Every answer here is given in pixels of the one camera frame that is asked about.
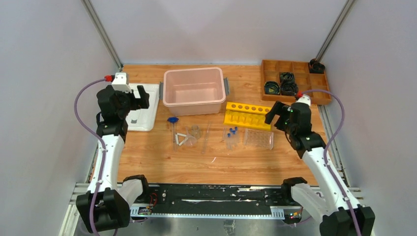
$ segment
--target white tray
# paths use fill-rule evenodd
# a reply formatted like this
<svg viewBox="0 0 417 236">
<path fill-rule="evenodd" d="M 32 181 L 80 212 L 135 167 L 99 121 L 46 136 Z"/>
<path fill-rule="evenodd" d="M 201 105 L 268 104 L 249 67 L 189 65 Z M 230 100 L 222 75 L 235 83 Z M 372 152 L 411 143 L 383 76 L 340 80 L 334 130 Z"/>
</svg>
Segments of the white tray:
<svg viewBox="0 0 417 236">
<path fill-rule="evenodd" d="M 152 130 L 155 124 L 156 110 L 158 109 L 159 103 L 159 85 L 130 83 L 129 86 L 133 89 L 133 94 L 137 98 L 140 98 L 137 89 L 138 85 L 143 85 L 145 91 L 149 94 L 149 108 L 131 111 L 126 118 L 126 122 L 129 125 L 127 130 L 146 132 Z"/>
</svg>

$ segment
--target yellow test tube rack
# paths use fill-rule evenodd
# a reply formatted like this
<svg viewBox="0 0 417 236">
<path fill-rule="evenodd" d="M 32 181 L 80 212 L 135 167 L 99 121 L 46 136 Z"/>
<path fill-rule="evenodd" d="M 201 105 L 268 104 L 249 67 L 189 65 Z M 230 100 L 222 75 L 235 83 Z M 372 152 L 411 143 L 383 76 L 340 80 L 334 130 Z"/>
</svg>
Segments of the yellow test tube rack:
<svg viewBox="0 0 417 236">
<path fill-rule="evenodd" d="M 265 124 L 265 114 L 270 110 L 271 107 L 227 102 L 223 124 L 271 131 L 271 125 Z"/>
</svg>

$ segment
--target blue cap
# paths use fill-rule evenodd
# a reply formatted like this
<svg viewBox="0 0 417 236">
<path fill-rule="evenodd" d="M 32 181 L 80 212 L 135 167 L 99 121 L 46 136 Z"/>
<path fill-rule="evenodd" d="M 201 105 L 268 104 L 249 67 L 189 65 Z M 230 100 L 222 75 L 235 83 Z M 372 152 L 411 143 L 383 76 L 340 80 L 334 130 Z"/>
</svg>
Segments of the blue cap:
<svg viewBox="0 0 417 236">
<path fill-rule="evenodd" d="M 179 119 L 177 117 L 169 117 L 167 121 L 171 123 L 176 123 Z"/>
</svg>

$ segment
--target wooden sorting box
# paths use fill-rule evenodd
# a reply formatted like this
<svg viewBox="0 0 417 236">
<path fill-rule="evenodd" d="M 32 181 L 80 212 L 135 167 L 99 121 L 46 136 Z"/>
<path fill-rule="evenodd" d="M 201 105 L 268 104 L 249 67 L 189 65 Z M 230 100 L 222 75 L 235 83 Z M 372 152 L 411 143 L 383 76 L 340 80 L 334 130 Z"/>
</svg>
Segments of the wooden sorting box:
<svg viewBox="0 0 417 236">
<path fill-rule="evenodd" d="M 308 70 L 308 62 L 289 61 L 289 60 L 262 60 L 261 64 L 261 97 L 263 101 L 295 102 L 293 96 L 265 94 L 264 85 L 267 81 L 275 81 L 280 84 L 279 75 L 284 72 L 294 73 L 296 84 L 299 91 L 310 89 L 328 88 L 326 72 L 324 74 L 313 74 Z M 308 94 L 311 102 L 318 105 L 327 105 L 331 101 L 331 96 L 323 92 L 313 92 Z"/>
</svg>

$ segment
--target pink plastic bin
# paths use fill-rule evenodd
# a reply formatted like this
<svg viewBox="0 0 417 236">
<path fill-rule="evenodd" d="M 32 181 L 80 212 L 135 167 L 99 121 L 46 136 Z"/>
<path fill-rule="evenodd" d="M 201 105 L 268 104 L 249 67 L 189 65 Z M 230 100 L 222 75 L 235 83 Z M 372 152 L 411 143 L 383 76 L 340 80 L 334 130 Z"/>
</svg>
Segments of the pink plastic bin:
<svg viewBox="0 0 417 236">
<path fill-rule="evenodd" d="M 226 100 L 218 67 L 169 70 L 164 75 L 163 103 L 175 116 L 216 114 Z"/>
</svg>

